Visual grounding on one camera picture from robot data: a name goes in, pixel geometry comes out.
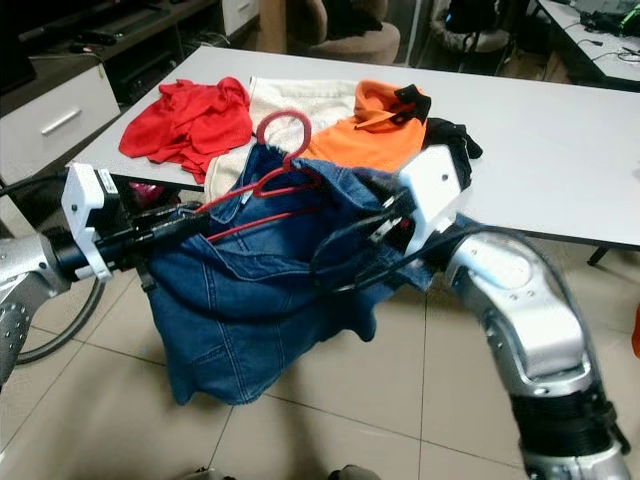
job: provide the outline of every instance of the shelf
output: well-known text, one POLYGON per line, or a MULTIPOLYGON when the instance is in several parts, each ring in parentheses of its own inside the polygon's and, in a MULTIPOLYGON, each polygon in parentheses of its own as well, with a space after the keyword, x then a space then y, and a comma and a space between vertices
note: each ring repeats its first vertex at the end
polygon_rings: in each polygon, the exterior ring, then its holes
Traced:
MULTIPOLYGON (((97 53, 102 61, 109 60, 217 3, 219 0, 186 0, 176 4, 170 3, 169 0, 163 0, 162 3, 155 6, 167 10, 168 15, 151 21, 140 30, 120 39, 115 45, 106 46, 104 50, 97 53)), ((60 52, 59 55, 64 58, 32 60, 36 70, 36 79, 0 96, 0 116, 7 115, 99 63, 97 58, 90 55, 68 53, 69 43, 68 40, 51 46, 51 51, 60 52)))

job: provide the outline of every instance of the white towel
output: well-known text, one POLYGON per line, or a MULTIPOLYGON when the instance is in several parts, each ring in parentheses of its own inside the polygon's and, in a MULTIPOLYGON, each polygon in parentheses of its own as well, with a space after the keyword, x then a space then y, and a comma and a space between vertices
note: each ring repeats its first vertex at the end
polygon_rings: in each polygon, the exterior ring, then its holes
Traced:
MULTIPOLYGON (((311 133, 333 126, 338 120, 353 115, 357 82, 346 80, 272 80, 251 78, 249 115, 254 131, 269 114, 293 108, 311 120, 311 133)), ((279 118, 271 122, 265 133, 270 145, 284 151, 295 151, 303 141, 303 128, 294 118, 279 118)), ((205 197, 210 202, 227 193, 244 170, 255 139, 243 147, 214 159, 207 171, 205 197)))

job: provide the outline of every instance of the clothes pile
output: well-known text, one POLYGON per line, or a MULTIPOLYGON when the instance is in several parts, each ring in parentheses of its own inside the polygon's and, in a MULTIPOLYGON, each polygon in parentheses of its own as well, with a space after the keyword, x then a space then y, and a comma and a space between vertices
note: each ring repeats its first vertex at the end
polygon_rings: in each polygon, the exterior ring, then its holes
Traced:
MULTIPOLYGON (((275 199, 225 199, 208 211, 206 232, 159 247, 147 259, 155 283, 147 293, 178 403, 198 391, 231 405, 255 401, 316 343, 342 330, 372 340, 375 305, 402 285, 429 287, 433 272, 415 265, 391 269, 368 288, 330 294, 322 287, 389 270, 404 258, 394 242, 374 243, 370 229, 352 227, 385 211, 400 189, 395 172, 421 150, 448 145, 461 188, 471 182, 469 158, 482 149, 464 125, 428 118, 431 99, 415 85, 253 78, 248 92, 234 79, 217 86, 181 80, 161 92, 129 126, 121 149, 181 161, 196 178, 206 171, 207 201, 257 182, 306 144, 293 166, 322 179, 321 188, 275 199), (285 108, 308 116, 310 141, 300 121, 288 117, 269 124, 266 144, 250 138, 252 125, 285 108), (308 213, 207 240, 296 211, 308 213), (312 265, 328 238, 337 241, 318 274, 312 265)), ((303 184, 305 175, 294 171, 270 188, 303 184)))
POLYGON ((129 124, 120 151, 155 163, 181 163, 204 182, 211 159, 251 138, 249 94, 235 78, 217 85, 178 80, 129 124))

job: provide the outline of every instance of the denim jacket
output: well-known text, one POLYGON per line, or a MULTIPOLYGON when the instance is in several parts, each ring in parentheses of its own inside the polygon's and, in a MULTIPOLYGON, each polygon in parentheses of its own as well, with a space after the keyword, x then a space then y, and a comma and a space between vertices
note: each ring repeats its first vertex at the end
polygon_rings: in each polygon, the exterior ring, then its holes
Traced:
MULTIPOLYGON (((236 188, 282 165, 282 153, 256 145, 236 188)), ((384 284, 326 295, 309 273, 318 244, 332 232, 382 211, 358 172, 319 160, 294 161, 324 177, 321 190, 275 198, 236 197, 210 212, 209 235, 266 216, 322 205, 317 213, 268 223, 211 244, 205 236, 156 250, 148 261, 156 288, 149 292, 165 347, 174 397, 185 404, 196 391, 236 405, 256 400, 300 355, 344 329, 370 341, 373 307, 405 283, 425 290, 431 274, 404 267, 384 284)), ((367 176, 389 174, 368 170, 367 176)), ((305 182, 301 173, 274 179, 305 182)), ((353 278, 402 254, 389 246, 363 247, 354 233, 327 252, 332 277, 353 278)))

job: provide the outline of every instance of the red hanger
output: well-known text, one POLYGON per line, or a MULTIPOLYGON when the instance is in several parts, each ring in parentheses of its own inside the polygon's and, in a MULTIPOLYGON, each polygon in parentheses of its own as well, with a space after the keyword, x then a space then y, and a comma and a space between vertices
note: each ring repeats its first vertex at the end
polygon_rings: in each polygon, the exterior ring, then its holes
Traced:
MULTIPOLYGON (((310 169, 297 169, 295 168, 293 165, 291 165, 291 162, 298 157, 298 155, 300 155, 302 152, 304 152, 307 147, 309 146, 309 143, 311 142, 311 122, 309 121, 309 119, 307 118, 307 116, 301 112, 298 112, 297 110, 281 110, 278 112, 274 112, 268 116, 266 116, 264 118, 264 120, 262 120, 262 122, 260 122, 260 125, 258 125, 258 129, 256 130, 256 136, 258 137, 258 143, 264 145, 266 144, 265 138, 264 138, 264 134, 265 131, 267 130, 267 126, 276 118, 280 118, 280 117, 294 117, 297 118, 298 120, 300 120, 302 122, 302 126, 304 127, 304 140, 302 142, 302 145, 300 146, 300 148, 298 148, 295 152, 289 153, 288 155, 286 155, 282 161, 282 167, 280 168, 276 168, 275 170, 267 173, 264 177, 262 177, 260 180, 258 180, 255 183, 252 183, 250 185, 246 185, 244 187, 238 188, 236 190, 233 190, 229 193, 227 193, 226 195, 223 195, 209 203, 205 203, 204 205, 202 205, 200 208, 198 208, 195 213, 202 213, 202 212, 206 212, 207 210, 210 210, 211 208, 215 207, 216 205, 220 205, 221 203, 224 203, 232 198, 235 198, 239 195, 242 195, 246 192, 251 191, 252 195, 255 196, 256 198, 270 198, 270 197, 278 197, 281 195, 289 195, 291 193, 296 193, 296 192, 300 192, 303 190, 313 190, 318 188, 321 184, 322 184, 322 177, 314 170, 310 170, 310 169), (292 187, 284 187, 284 188, 279 188, 277 190, 265 190, 265 186, 274 178, 279 177, 281 175, 287 174, 289 172, 300 172, 300 171, 304 171, 306 174, 309 175, 311 181, 307 184, 304 185, 296 185, 296 186, 292 186, 292 187)), ((276 220, 283 220, 285 218, 290 218, 290 217, 295 217, 297 215, 302 215, 305 213, 314 213, 320 210, 320 207, 313 207, 313 208, 305 208, 302 210, 297 210, 295 212, 285 212, 285 213, 281 213, 279 215, 273 215, 271 217, 267 217, 267 218, 263 218, 260 220, 256 220, 254 222, 249 222, 245 225, 241 225, 239 227, 234 227, 231 228, 229 230, 226 230, 224 232, 220 232, 216 235, 212 235, 210 237, 207 238, 207 240, 209 240, 210 242, 215 242, 217 240, 220 240, 221 238, 227 237, 229 235, 232 235, 234 233, 238 233, 238 232, 242 232, 244 230, 248 230, 250 228, 253 227, 258 227, 260 225, 264 225, 265 223, 269 223, 269 222, 274 222, 276 220)))

